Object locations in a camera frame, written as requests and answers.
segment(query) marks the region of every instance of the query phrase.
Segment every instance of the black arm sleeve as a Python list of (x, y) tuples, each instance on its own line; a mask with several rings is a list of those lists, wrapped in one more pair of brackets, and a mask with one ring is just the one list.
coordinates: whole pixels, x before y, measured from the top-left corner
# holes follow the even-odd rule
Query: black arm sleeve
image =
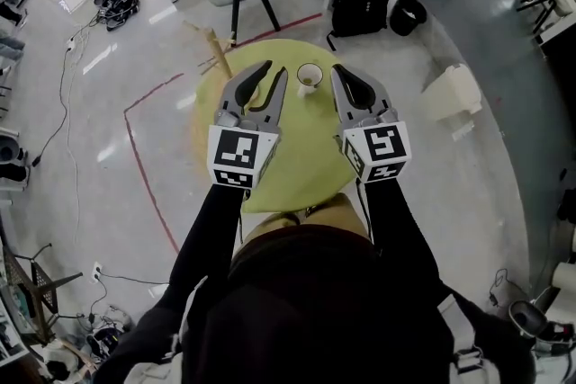
[(157, 306), (184, 313), (186, 300), (205, 276), (227, 277), (244, 190), (213, 185), (178, 253), (170, 286)]
[(122, 383), (137, 363), (158, 363), (169, 352), (194, 287), (205, 275), (228, 275), (243, 195), (242, 189), (212, 186), (178, 253), (164, 296), (121, 338), (94, 384)]
[(365, 186), (374, 246), (387, 261), (419, 261), (430, 277), (439, 278), (438, 266), (426, 239), (410, 213), (396, 180)]

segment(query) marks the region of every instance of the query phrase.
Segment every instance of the backpack strap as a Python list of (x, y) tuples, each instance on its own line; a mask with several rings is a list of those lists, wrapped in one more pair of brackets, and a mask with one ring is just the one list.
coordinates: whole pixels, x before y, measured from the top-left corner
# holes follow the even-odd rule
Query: backpack strap
[(450, 364), (450, 384), (500, 384), (491, 381), (485, 368), (482, 350), (475, 344), (476, 332), (470, 320), (458, 306), (454, 295), (438, 306), (454, 338), (453, 362)]
[(334, 46), (334, 44), (332, 43), (332, 40), (330, 40), (330, 36), (336, 37), (334, 35), (334, 30), (330, 31), (328, 33), (328, 35), (326, 36), (326, 42), (328, 43), (328, 45), (330, 46), (330, 48), (332, 49), (332, 51), (336, 51), (336, 47)]

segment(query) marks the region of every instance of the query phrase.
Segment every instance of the person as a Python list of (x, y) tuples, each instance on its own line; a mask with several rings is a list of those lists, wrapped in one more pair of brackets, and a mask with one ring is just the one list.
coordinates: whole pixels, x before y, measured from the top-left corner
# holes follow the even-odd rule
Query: person
[(244, 191), (213, 185), (165, 294), (94, 383), (449, 382), (450, 296), (499, 382), (535, 382), (511, 323), (444, 285), (397, 181), (365, 194), (373, 242), (339, 194), (305, 218), (272, 215), (232, 257)]
[(25, 46), (26, 44), (24, 42), (15, 37), (11, 37), (8, 32), (0, 29), (0, 56), (11, 59), (12, 61), (19, 61), (24, 55), (23, 50)]

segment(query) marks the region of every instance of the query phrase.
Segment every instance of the black and white marker cube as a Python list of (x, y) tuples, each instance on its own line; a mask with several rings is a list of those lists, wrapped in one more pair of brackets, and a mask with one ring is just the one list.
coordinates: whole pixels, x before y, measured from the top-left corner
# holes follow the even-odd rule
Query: black and white marker cube
[(396, 178), (412, 158), (406, 123), (345, 129), (342, 153), (363, 183)]
[(279, 140), (274, 133), (211, 125), (207, 164), (212, 182), (254, 189), (270, 164)]

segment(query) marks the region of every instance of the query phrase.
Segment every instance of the white floor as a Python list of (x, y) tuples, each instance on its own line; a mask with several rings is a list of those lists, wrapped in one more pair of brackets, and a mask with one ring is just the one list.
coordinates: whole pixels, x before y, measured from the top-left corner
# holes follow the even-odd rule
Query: white floor
[[(26, 54), (10, 77), (13, 98), (1, 124), (22, 133), (31, 158), (63, 116), (58, 91), (66, 43), (94, 16), (92, 1), (27, 2), (29, 20), (17, 32), (27, 43)], [(280, 24), (318, 13), (322, 2), (270, 1)], [(211, 26), (225, 37), (230, 17), (230, 7), (216, 8), (205, 0), (180, 0), (176, 5), (169, 0), (141, 0), (140, 12), (126, 26), (114, 32), (102, 25), (86, 29), (85, 46), (77, 40), (67, 56), (62, 94), (68, 105), (74, 77), (69, 92), (69, 150), (77, 161), (79, 209), (65, 125), (33, 169), (29, 188), (12, 194), (13, 207), (2, 211), (6, 233), (18, 251), (30, 255), (52, 242), (54, 247), (40, 258), (50, 275), (85, 274), (58, 290), (63, 313), (87, 314), (92, 302), (104, 294), (102, 286), (88, 281), (94, 261), (109, 274), (167, 280), (176, 251), (166, 228), (180, 246), (209, 187), (189, 145), (194, 90), (202, 79), (198, 65), (209, 53), (182, 22)], [(259, 1), (244, 2), (239, 41), (270, 29)], [(316, 19), (273, 37), (326, 48), (328, 30), (326, 20)], [(363, 67), (385, 83), (408, 123), (414, 160), (400, 181), (403, 190), (445, 281), (485, 308), (498, 268), (510, 268), (519, 281), (527, 274), (523, 217), (510, 212), (518, 209), (518, 189), (490, 110), (486, 107), (476, 114), (474, 130), (455, 141), (453, 132), (471, 119), (433, 123), (425, 118), (419, 94), (441, 70), (418, 39), (388, 30), (337, 42), (337, 54), (345, 62)], [(135, 158), (125, 110), (180, 74), (126, 112), (153, 203)], [(245, 234), (260, 219), (244, 217)], [(409, 249), (398, 251), (406, 252), (406, 264), (415, 263)], [(109, 279), (104, 283), (108, 296), (94, 312), (104, 311), (108, 302), (138, 318), (155, 302), (146, 285)], [(66, 320), (60, 324), (77, 327)]]

